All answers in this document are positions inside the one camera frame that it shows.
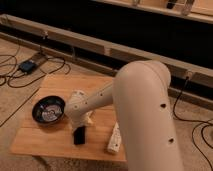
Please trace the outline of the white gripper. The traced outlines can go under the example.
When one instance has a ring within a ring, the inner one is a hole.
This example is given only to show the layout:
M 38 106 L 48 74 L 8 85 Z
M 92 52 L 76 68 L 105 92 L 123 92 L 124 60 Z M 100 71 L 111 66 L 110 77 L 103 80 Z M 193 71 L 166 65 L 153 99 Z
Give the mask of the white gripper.
M 85 97 L 85 93 L 81 90 L 75 90 L 72 95 L 72 100 L 82 100 Z M 93 121 L 90 116 L 93 114 L 92 111 L 89 111 L 85 114 L 79 115 L 77 114 L 71 119 L 71 124 L 73 128 L 77 128 L 74 131 L 74 144 L 81 145 L 85 143 L 85 127 L 91 126 Z

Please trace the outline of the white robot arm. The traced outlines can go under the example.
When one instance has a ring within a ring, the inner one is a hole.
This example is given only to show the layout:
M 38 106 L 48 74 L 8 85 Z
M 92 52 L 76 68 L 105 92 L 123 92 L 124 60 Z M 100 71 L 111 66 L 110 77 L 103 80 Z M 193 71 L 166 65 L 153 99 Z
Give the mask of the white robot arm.
M 65 114 L 78 128 L 87 112 L 113 105 L 129 171 L 184 171 L 168 97 L 170 82 L 165 64 L 130 62 L 106 87 L 82 99 L 71 97 Z

